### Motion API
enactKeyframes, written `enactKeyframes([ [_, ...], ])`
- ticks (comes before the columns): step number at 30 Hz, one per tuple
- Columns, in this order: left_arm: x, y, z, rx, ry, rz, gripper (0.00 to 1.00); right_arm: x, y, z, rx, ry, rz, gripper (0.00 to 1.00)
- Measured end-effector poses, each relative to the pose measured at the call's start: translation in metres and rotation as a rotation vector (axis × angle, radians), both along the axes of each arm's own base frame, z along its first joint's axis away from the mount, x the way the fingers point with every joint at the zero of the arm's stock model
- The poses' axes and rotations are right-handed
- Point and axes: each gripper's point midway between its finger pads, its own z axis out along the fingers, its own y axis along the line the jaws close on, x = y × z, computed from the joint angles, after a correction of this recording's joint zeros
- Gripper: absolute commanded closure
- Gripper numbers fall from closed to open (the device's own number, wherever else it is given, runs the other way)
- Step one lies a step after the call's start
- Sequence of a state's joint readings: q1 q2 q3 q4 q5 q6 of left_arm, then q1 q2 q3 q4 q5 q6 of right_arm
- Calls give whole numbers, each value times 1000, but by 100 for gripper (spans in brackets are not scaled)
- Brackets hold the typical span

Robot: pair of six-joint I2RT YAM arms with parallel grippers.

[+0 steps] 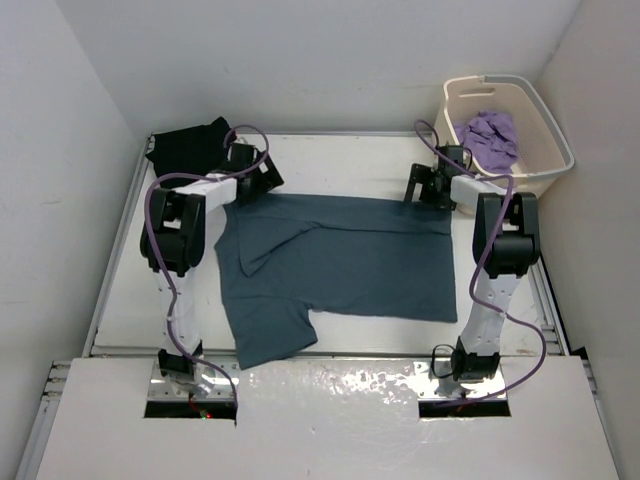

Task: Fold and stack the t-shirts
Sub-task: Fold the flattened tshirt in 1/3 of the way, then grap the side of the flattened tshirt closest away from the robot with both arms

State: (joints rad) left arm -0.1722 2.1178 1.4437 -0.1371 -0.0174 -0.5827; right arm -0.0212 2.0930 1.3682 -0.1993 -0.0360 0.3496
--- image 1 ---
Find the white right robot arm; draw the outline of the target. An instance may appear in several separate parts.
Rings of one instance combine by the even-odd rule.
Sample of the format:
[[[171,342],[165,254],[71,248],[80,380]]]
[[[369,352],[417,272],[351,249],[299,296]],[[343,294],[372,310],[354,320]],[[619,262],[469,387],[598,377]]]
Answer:
[[[433,146],[437,163],[414,164],[404,200],[475,214],[472,254],[476,264],[469,285],[471,312],[451,355],[450,378],[481,381],[493,377],[500,363],[500,339],[512,296],[540,253],[538,200],[518,193],[509,174],[487,177],[465,167],[467,150],[458,145]]]

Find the black t shirt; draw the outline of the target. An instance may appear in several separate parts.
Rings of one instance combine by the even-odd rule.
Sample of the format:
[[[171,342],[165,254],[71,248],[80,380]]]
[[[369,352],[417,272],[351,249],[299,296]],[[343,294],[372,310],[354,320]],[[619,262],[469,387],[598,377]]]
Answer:
[[[146,154],[157,177],[174,173],[205,176],[225,172],[228,148],[224,141],[237,139],[231,127],[218,117],[211,124],[193,126],[153,136],[153,148]]]

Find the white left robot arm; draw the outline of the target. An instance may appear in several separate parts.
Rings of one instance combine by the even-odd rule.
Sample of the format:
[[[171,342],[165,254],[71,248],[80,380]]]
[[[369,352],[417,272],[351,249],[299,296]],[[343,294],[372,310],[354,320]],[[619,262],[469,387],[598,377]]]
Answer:
[[[284,184],[267,149],[234,142],[221,167],[207,174],[168,173],[144,197],[140,250],[153,271],[166,310],[161,374],[193,382],[204,365],[195,313],[194,271],[206,247],[207,215],[228,205],[248,205]]]

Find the teal t shirt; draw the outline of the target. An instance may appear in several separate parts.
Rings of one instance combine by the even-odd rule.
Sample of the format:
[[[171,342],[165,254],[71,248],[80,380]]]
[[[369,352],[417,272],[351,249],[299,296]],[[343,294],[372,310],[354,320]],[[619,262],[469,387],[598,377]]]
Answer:
[[[216,243],[242,368],[317,341],[313,311],[453,323],[451,215],[418,203],[268,194],[227,205]]]

